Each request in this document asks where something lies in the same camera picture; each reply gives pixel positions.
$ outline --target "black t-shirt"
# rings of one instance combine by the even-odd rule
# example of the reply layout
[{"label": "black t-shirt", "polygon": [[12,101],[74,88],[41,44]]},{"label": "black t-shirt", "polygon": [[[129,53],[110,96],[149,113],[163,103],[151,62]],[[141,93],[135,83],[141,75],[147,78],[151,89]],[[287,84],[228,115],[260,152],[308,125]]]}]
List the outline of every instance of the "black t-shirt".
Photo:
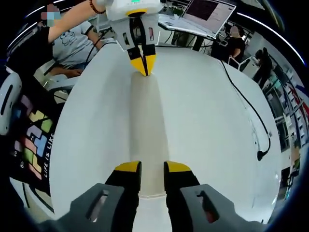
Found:
[{"label": "black t-shirt", "polygon": [[6,64],[19,74],[22,89],[12,107],[9,133],[0,141],[9,176],[49,194],[50,151],[62,105],[33,76],[53,57],[48,33],[49,28],[43,28],[31,36]]},{"label": "black t-shirt", "polygon": [[232,56],[234,54],[235,49],[240,49],[240,54],[235,57],[235,60],[237,62],[240,62],[245,51],[245,42],[242,40],[242,38],[232,37],[228,40],[226,48],[229,56]]}]

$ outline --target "gray t-shirt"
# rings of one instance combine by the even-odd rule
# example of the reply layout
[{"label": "gray t-shirt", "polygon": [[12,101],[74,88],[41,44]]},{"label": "gray t-shirt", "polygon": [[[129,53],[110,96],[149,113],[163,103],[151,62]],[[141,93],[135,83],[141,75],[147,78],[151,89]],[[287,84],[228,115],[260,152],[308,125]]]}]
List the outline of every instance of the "gray t-shirt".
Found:
[{"label": "gray t-shirt", "polygon": [[[55,39],[53,46],[54,59],[64,68],[71,68],[77,64],[85,63],[94,46],[87,36],[92,27],[88,21],[85,21]],[[88,61],[91,61],[97,52],[97,48],[94,48]]]}]

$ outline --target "laptop screen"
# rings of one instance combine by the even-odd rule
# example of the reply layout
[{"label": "laptop screen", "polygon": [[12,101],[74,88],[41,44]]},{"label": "laptop screen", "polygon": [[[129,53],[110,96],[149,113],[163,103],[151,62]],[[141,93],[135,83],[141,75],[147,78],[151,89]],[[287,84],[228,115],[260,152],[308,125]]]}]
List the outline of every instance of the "laptop screen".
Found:
[{"label": "laptop screen", "polygon": [[234,5],[216,0],[193,0],[183,18],[217,34],[235,9]]}]

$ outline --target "laptop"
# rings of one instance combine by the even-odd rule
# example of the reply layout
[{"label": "laptop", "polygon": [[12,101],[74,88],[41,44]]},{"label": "laptop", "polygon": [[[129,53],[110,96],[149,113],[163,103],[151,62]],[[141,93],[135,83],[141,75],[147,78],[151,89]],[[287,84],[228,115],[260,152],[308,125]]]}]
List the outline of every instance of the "laptop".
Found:
[{"label": "laptop", "polygon": [[235,8],[219,0],[192,0],[181,17],[160,14],[159,24],[168,30],[215,39]]}]

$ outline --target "bracelet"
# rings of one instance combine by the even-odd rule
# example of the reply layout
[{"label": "bracelet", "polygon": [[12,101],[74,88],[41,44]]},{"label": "bracelet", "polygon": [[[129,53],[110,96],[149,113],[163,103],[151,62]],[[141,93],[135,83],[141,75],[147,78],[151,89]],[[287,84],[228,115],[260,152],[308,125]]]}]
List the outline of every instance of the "bracelet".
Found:
[{"label": "bracelet", "polygon": [[95,13],[101,15],[101,14],[104,14],[104,13],[106,12],[106,10],[105,10],[105,11],[98,11],[98,10],[95,8],[94,4],[92,3],[92,0],[89,0],[89,3],[90,3],[90,6],[91,6],[91,9],[92,9]]}]

